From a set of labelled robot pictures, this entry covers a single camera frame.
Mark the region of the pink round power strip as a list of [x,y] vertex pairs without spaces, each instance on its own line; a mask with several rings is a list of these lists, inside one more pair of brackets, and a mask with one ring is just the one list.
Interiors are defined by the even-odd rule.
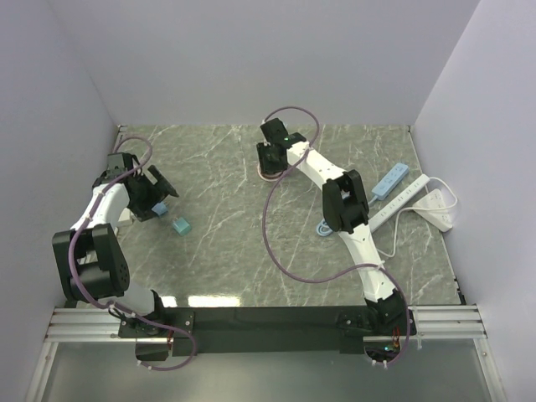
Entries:
[[262,170],[261,170],[261,167],[260,167],[260,164],[257,165],[256,167],[256,171],[257,171],[257,174],[258,176],[260,177],[261,180],[264,180],[268,183],[273,183],[273,182],[276,182],[279,178],[281,178],[284,174],[284,171],[282,172],[278,172],[278,173],[264,173]]

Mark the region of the blue plug adapter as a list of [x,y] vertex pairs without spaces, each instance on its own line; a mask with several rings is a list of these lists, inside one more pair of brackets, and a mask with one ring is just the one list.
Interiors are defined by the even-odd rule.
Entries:
[[160,202],[160,203],[155,204],[155,205],[152,207],[152,212],[153,212],[157,217],[162,217],[162,216],[164,216],[165,214],[168,213],[168,207],[167,207],[167,205],[166,205],[164,202]]

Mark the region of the green charger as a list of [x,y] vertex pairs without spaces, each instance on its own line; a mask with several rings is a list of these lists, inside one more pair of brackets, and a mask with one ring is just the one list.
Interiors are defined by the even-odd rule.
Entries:
[[192,230],[191,224],[183,217],[175,219],[172,226],[180,236],[185,236]]

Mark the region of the white power strip coloured sockets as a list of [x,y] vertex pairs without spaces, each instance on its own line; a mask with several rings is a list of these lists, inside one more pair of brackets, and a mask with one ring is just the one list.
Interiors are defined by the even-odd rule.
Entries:
[[415,197],[422,189],[425,188],[429,181],[430,178],[427,175],[421,174],[406,189],[395,196],[378,213],[368,220],[370,231],[373,233],[397,212],[399,212],[413,197]]

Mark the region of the blue long power strip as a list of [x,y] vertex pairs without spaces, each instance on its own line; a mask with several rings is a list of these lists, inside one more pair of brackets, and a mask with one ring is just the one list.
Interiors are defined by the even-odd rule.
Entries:
[[409,173],[409,166],[398,162],[396,163],[373,187],[372,195],[377,200],[384,200],[389,193],[400,183],[400,181]]

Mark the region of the white square charger plug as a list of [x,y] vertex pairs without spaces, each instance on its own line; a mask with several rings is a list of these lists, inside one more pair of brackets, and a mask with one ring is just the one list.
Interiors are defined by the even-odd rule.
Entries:
[[131,211],[129,209],[123,209],[121,211],[120,217],[118,219],[117,225],[119,227],[121,226],[127,226],[133,223],[133,218],[131,215]]

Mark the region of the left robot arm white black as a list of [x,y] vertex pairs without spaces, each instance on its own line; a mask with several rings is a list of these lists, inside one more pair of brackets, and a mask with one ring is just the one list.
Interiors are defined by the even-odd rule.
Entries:
[[135,334],[164,333],[168,317],[162,299],[131,281],[116,228],[124,211],[140,222],[154,219],[161,215],[164,199],[177,194],[155,166],[145,173],[137,156],[110,154],[106,170],[93,183],[83,216],[52,239],[66,300],[106,309]]

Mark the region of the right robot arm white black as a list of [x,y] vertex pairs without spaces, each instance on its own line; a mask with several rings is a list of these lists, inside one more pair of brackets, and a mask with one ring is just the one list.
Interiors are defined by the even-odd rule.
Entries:
[[312,142],[299,133],[289,133],[283,122],[263,121],[260,130],[265,140],[256,145],[260,175],[277,176],[279,185],[297,169],[322,190],[322,215],[333,232],[338,233],[353,258],[354,265],[322,279],[306,279],[288,271],[274,254],[267,235],[267,213],[273,195],[270,191],[261,215],[265,248],[276,267],[295,281],[322,284],[351,271],[359,271],[363,294],[369,309],[368,326],[373,333],[392,334],[394,329],[411,334],[411,315],[405,295],[384,268],[369,227],[369,204],[363,181],[356,170],[345,171],[316,151]]

